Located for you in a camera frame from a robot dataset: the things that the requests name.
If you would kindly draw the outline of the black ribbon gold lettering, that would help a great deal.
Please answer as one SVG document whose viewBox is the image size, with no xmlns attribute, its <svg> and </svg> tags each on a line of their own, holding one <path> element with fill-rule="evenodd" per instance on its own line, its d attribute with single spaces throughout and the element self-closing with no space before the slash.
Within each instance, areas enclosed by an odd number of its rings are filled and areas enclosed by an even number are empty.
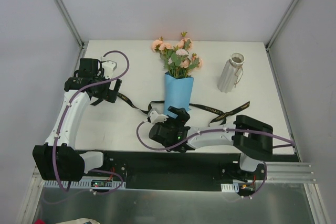
<svg viewBox="0 0 336 224">
<path fill-rule="evenodd" d="M 133 102 L 127 96 L 125 96 L 124 94 L 118 93 L 117 97 L 120 98 L 121 100 L 123 100 L 124 102 L 126 102 L 130 107 L 132 107 L 134 109 L 137 109 L 137 110 L 140 110 L 144 114 L 148 114 L 149 111 L 152 109 L 152 103 L 153 104 L 164 104 L 163 100 L 151 101 L 148 104 L 148 108 L 146 110 L 143 110 L 143 109 L 140 109 L 137 106 L 135 106 L 133 104 Z M 250 107 L 250 101 L 248 101 L 248 102 L 244 103 L 243 105 L 241 105 L 241 106 L 239 106 L 239 107 L 237 107 L 237 108 L 235 108 L 231 111 L 228 111 L 228 112 L 223 112 L 219 109 L 216 109 L 216 108 L 213 108 L 213 107 L 210 107 L 210 106 L 205 106 L 205 105 L 202 105 L 202 104 L 190 103 L 189 106 L 201 109 L 203 111 L 210 112 L 212 114 L 216 114 L 217 117 L 213 118 L 210 121 L 209 125 L 211 125 L 213 123 L 217 123 L 217 122 L 220 122 L 220 125 L 224 125 L 229 116 L 236 115 L 237 113 L 242 112 L 243 110 L 249 108 Z"/>
</svg>

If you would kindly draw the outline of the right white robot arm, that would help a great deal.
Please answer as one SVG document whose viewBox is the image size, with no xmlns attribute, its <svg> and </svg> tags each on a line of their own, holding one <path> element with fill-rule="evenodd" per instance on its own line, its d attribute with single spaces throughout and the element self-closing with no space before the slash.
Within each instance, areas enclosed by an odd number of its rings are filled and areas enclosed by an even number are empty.
<svg viewBox="0 0 336 224">
<path fill-rule="evenodd" d="M 171 106 L 169 111 L 174 116 L 152 109 L 148 118 L 153 125 L 149 138 L 160 143 L 164 151 L 186 153 L 210 146 L 233 146 L 241 151 L 236 173 L 242 179 L 250 178 L 259 163 L 272 159 L 273 128 L 268 124 L 238 115 L 224 125 L 190 127 L 186 125 L 190 115 L 184 108 Z"/>
</svg>

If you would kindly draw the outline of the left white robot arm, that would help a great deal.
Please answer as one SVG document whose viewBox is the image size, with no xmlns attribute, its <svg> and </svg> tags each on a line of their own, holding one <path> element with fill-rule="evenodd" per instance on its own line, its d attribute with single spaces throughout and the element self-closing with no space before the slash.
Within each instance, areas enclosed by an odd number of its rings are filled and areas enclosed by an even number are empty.
<svg viewBox="0 0 336 224">
<path fill-rule="evenodd" d="M 112 60 L 81 59 L 79 69 L 64 86 L 64 100 L 52 132 L 43 145 L 36 145 L 33 158 L 43 180 L 78 182 L 92 169 L 99 176 L 110 173 L 111 164 L 101 151 L 78 153 L 75 141 L 83 113 L 92 98 L 93 105 L 106 100 L 114 103 L 122 81 L 110 80 L 117 64 Z"/>
</svg>

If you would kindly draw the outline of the blue wrapping paper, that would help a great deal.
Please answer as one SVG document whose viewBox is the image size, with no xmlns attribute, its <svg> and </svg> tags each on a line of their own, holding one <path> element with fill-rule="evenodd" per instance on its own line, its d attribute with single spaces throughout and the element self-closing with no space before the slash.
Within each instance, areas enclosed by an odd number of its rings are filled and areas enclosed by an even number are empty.
<svg viewBox="0 0 336 224">
<path fill-rule="evenodd" d="M 164 75 L 164 109 L 163 114 L 176 118 L 177 115 L 170 112 L 168 108 L 184 108 L 189 111 L 189 104 L 192 94 L 194 78 L 187 77 L 176 79 L 168 72 Z"/>
</svg>

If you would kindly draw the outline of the pink artificial flower bouquet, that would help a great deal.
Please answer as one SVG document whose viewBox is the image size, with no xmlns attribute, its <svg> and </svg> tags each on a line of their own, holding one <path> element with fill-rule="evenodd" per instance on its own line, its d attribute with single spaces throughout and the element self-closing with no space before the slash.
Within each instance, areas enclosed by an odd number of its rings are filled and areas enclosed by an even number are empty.
<svg viewBox="0 0 336 224">
<path fill-rule="evenodd" d="M 181 32 L 181 40 L 175 46 L 165 42 L 163 37 L 154 40 L 151 45 L 152 51 L 160 54 L 164 69 L 175 79 L 189 78 L 193 70 L 203 65 L 202 59 L 191 53 L 193 42 L 187 34 L 186 31 Z"/>
</svg>

